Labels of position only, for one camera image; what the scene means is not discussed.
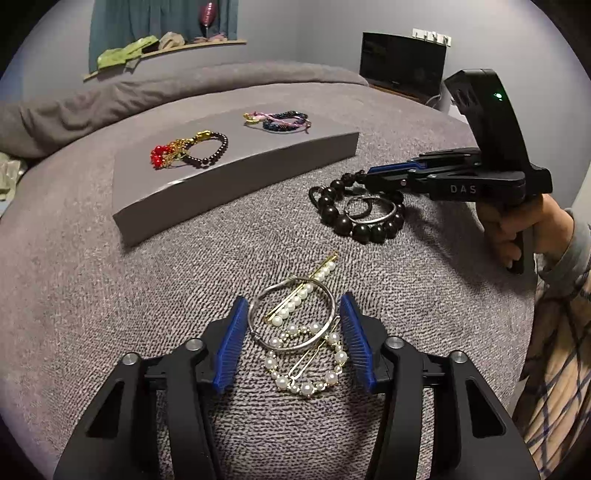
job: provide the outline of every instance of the sleeve cuff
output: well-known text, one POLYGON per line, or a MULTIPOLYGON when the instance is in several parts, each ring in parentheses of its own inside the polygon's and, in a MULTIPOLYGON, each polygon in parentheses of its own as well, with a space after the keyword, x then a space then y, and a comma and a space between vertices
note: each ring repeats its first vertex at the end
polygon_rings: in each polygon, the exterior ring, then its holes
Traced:
POLYGON ((551 291, 562 296, 573 291, 577 279, 586 271, 591 254, 589 225, 578 219, 571 209, 566 209, 566 212, 574 220, 573 237, 569 247, 556 265, 538 269, 538 275, 549 285, 551 291))

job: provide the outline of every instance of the hand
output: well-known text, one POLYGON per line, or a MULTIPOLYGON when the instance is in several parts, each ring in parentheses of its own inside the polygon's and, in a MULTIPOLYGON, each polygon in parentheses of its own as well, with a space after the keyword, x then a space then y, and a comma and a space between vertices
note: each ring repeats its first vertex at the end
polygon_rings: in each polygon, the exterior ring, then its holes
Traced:
POLYGON ((522 255, 512 240, 530 226, 534 227, 534 252, 553 262, 560 260, 573 237, 572 217, 546 193, 504 213, 492 205, 477 203, 476 213, 497 257, 507 268, 522 255))

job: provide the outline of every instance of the wall socket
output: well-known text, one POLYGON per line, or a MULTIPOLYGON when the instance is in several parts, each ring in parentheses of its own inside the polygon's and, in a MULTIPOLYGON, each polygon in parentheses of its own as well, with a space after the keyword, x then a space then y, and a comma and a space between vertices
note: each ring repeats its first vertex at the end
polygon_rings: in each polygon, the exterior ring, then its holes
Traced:
POLYGON ((429 30, 413 28, 413 38, 440 43, 441 45, 445 45, 447 47, 452 46, 452 38, 449 35, 444 35, 442 33, 432 32, 429 30))

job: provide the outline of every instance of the metal screw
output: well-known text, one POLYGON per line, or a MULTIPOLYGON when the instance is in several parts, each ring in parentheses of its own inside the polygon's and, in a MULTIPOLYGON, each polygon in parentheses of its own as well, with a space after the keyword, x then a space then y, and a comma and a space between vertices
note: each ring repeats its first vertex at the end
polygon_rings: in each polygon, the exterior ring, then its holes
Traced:
POLYGON ((195 350, 201 350, 201 348, 203 348, 203 342, 198 338, 191 338, 185 343, 185 347, 187 350, 194 352, 195 350))
POLYGON ((139 360, 139 357, 135 353, 128 353, 123 357, 123 363, 125 365, 133 365, 139 360))
POLYGON ((386 338, 386 345, 394 349, 402 348, 404 346, 404 340, 400 337, 388 337, 386 338))
POLYGON ((450 357, 457 364, 465 364, 468 361, 468 356, 459 350, 452 352, 450 357))

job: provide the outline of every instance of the tv screen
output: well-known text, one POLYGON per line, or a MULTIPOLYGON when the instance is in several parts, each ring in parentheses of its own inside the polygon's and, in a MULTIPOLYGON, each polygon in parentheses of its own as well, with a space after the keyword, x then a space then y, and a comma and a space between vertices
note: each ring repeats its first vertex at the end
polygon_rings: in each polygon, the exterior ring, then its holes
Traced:
POLYGON ((426 100, 439 95, 446 49, 417 38, 364 33, 359 74, 375 85, 426 100))

